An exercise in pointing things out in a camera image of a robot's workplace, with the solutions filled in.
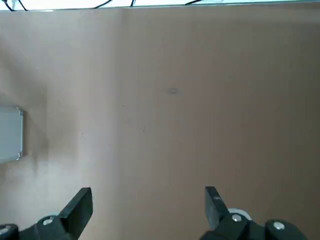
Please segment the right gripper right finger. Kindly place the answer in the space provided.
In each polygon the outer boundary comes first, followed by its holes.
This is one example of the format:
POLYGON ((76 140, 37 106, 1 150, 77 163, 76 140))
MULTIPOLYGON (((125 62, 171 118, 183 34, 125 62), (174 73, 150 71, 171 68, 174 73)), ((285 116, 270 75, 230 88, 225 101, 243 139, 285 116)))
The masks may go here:
POLYGON ((217 189, 205 187, 205 215, 210 230, 201 240, 305 240, 307 237, 294 224, 283 219, 270 219, 263 225, 252 220, 239 208, 227 208, 217 189))

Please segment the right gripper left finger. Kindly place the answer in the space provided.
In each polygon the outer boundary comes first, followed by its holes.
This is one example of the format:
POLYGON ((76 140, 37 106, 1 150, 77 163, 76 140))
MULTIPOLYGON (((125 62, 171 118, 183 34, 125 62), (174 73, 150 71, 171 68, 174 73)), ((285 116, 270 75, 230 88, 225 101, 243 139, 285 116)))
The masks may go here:
POLYGON ((2 240, 77 240, 93 214, 90 187, 81 188, 57 215, 41 218, 32 226, 20 230, 14 223, 0 225, 2 240))

